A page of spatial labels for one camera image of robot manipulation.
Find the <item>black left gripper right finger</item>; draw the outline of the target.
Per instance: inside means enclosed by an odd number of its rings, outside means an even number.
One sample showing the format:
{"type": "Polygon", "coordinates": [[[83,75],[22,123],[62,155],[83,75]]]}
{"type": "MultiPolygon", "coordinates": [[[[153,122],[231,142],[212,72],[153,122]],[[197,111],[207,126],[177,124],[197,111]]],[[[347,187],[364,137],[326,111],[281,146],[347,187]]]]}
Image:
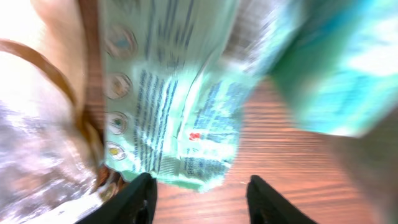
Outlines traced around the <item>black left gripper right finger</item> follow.
{"type": "Polygon", "coordinates": [[[246,199],[251,224],[317,224],[258,175],[252,175],[246,199]]]}

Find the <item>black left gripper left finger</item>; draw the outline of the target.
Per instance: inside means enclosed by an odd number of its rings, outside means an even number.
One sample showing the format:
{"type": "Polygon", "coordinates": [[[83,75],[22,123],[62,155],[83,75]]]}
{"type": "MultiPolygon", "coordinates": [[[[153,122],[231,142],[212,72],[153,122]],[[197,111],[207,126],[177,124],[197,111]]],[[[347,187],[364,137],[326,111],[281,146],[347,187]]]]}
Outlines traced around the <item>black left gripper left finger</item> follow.
{"type": "Polygon", "coordinates": [[[156,204],[157,181],[143,173],[77,224],[152,224],[156,204]]]}

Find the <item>brown snack packet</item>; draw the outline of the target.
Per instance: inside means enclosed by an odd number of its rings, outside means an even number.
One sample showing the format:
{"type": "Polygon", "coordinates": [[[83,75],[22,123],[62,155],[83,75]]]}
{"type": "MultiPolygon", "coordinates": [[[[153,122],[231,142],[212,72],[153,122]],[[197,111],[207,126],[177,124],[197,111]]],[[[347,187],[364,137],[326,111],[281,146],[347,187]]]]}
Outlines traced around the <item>brown snack packet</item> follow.
{"type": "Polygon", "coordinates": [[[117,194],[87,79],[77,1],[1,0],[2,223],[76,223],[117,194]]]}

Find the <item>teal snack bar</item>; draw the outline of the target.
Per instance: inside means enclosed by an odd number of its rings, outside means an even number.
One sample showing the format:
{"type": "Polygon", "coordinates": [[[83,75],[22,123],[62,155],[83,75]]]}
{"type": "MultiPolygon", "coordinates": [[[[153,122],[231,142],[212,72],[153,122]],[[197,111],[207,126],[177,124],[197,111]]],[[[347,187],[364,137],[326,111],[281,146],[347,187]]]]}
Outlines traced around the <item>teal snack bar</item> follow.
{"type": "Polygon", "coordinates": [[[204,192],[233,164],[243,105],[303,1],[103,0],[105,164],[204,192]]]}

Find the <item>teal Kleenex tissue pack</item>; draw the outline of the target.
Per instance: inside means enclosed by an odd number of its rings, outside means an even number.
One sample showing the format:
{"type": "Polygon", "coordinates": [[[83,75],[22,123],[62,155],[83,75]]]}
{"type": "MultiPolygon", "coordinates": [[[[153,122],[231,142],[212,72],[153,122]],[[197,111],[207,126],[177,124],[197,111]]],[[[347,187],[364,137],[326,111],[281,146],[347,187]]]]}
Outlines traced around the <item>teal Kleenex tissue pack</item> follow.
{"type": "Polygon", "coordinates": [[[397,103],[397,0],[305,1],[271,77],[297,128],[359,137],[397,103]]]}

